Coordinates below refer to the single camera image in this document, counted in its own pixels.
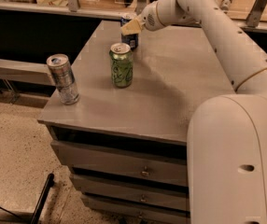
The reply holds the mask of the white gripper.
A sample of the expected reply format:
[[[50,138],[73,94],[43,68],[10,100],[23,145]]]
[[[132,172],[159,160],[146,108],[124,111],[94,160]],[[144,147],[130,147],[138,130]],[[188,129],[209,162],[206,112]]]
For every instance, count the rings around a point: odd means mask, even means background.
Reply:
[[[121,26],[123,35],[135,35],[142,32],[143,27],[149,31],[157,31],[164,27],[158,15],[158,4],[151,3],[141,12],[141,20],[133,19]]]

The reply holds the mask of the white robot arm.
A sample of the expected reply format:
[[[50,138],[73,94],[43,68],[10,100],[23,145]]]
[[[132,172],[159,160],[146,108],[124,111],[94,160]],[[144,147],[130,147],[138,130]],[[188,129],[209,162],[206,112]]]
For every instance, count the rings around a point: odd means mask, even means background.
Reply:
[[[200,23],[232,84],[202,103],[187,134],[191,224],[267,224],[267,53],[216,0],[158,0],[125,35]]]

